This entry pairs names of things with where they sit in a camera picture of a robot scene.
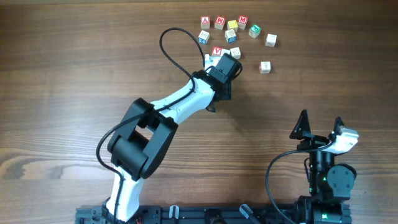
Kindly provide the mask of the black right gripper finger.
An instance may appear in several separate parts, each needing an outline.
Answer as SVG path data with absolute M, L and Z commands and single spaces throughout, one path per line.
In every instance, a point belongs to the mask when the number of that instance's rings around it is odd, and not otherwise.
M 343 120 L 341 119 L 340 116 L 336 117 L 333 132 L 340 133 L 341 132 L 340 129 L 342 126 L 344 126 Z
M 308 112 L 307 110 L 302 110 L 297 124 L 295 125 L 294 129 L 292 130 L 290 139 L 310 139 L 311 138 L 311 129 L 310 123 L 308 119 Z

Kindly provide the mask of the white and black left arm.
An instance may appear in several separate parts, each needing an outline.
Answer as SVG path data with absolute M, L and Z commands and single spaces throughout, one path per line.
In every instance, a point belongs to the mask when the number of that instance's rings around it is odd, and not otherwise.
M 110 138 L 113 191 L 103 208 L 111 223 L 126 223 L 139 208 L 144 181 L 163 161 L 179 124 L 199 110 L 214 112 L 214 102 L 231 99 L 231 82 L 242 64 L 229 54 L 217 64 L 193 72 L 188 83 L 170 96 L 135 100 L 122 121 L 106 133 Z

